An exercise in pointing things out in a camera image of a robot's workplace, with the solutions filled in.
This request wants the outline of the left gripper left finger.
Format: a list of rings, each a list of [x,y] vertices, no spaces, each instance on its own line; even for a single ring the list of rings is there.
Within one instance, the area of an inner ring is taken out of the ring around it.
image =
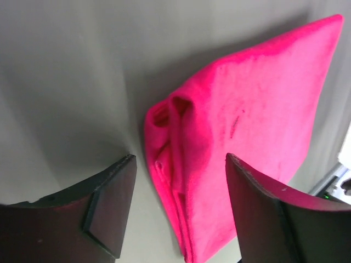
[[[134,155],[35,202],[1,205],[1,262],[115,262],[137,173]]]

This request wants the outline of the red polo shirt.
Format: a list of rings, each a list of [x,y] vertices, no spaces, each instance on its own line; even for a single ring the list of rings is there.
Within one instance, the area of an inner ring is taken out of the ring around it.
[[[303,163],[343,23],[333,15],[220,58],[148,110],[146,163],[186,262],[236,236],[228,153],[282,183]]]

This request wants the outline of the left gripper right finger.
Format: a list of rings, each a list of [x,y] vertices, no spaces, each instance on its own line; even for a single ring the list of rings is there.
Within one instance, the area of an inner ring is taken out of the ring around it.
[[[228,153],[241,262],[350,262],[350,205],[291,188]]]

